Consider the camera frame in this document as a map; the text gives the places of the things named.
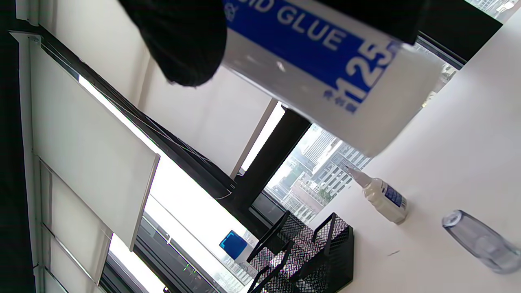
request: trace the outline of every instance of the white window shade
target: white window shade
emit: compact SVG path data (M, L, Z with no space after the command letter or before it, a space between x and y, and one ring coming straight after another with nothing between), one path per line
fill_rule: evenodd
M40 24L137 105L150 55L117 0L40 0Z
M45 292L50 293L67 293L65 288L60 284L60 282L54 278L53 275L49 273L49 271L44 270L43 279L45 283Z
M45 267L68 293L94 292L96 283L87 276L46 229L42 229L42 231ZM47 283L47 285L57 287L52 283Z
M35 153L132 249L159 155L36 43L31 70Z
M58 176L45 167L41 174L44 224L98 282L112 231Z
M234 176L276 100L224 67L197 88L167 82L154 65L140 110Z

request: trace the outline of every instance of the cable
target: cable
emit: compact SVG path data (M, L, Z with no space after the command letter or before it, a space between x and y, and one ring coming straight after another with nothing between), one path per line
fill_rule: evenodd
M227 191L229 192L229 194L223 196L222 198L216 198L215 200L221 200L221 199L225 199L227 197L229 197L231 195L231 191L227 189Z
M43 46L47 47L49 50L50 53L54 54L57 58L59 58L60 60L67 60L60 52L59 50L57 50L56 48L54 48L54 46L52 44L42 44ZM72 65L70 64L70 62L64 62L67 66L69 66L72 70L76 71ZM106 98L109 102L112 103L112 105L114 105L117 110L119 110L120 112L125 111L127 112L128 114L132 115L134 118L136 118L137 120L139 120L141 123L143 123L145 126L149 127L150 129L152 129L154 132L156 132L157 134L163 136L164 138L166 138L167 140L169 140L171 143L177 145L178 147L182 148L183 150L191 153L191 154L194 154L195 156L197 156L198 158L200 158L202 161L206 161L206 162L210 162L210 163L213 163L211 160L209 160L208 158L206 157L203 157L201 156L200 154L198 154L195 150L191 149L191 147L186 147L186 146L182 146L180 144L178 144L177 142L173 141L172 138L168 137L166 134L158 131L157 129L155 129L154 127L150 126L148 123L146 123L145 121L143 121L140 117L136 116L134 113L132 113L131 111L127 110L125 107L121 106L117 101L115 101L113 98L111 98L110 96L108 96L107 94L104 94L103 91L100 91L94 84L92 84L90 81L87 80L87 82L92 85L92 87L94 87L96 89L96 91L98 91L104 98ZM108 88L108 91L113 94L113 95L118 95L119 93L116 93L116 92L113 92L110 88Z

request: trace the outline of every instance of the roller blind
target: roller blind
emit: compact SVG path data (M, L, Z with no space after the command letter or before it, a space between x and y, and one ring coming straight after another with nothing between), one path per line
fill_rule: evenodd
M75 263L50 232L43 229L42 234L45 267L50 273L69 293L92 293L97 287L96 283Z
M35 153L132 249L159 155L36 43L31 79Z
M49 273L48 270L44 269L43 273L45 292L49 293L67 293L65 288L61 286L60 282Z
M45 166L41 169L42 220L95 282L107 258L112 231Z

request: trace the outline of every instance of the city skyscraper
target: city skyscraper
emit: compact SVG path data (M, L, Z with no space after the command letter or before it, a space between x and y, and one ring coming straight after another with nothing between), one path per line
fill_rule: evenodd
M334 135L320 129L318 138L302 151L302 155L316 165L320 156L322 156L327 147L333 143L335 138Z
M518 8L518 0L466 0L491 17L505 22Z
M322 190L322 196L331 200L351 182L352 178L347 174L347 168L361 170L370 161L370 157L342 142L332 155L314 170L311 181L316 184L317 192Z

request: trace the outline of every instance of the small glue bottle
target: small glue bottle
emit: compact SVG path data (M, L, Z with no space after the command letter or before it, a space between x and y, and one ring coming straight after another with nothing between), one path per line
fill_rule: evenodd
M407 217L407 200L380 178L371 178L362 171L349 168L348 173L362 186L364 196L385 218L401 224Z

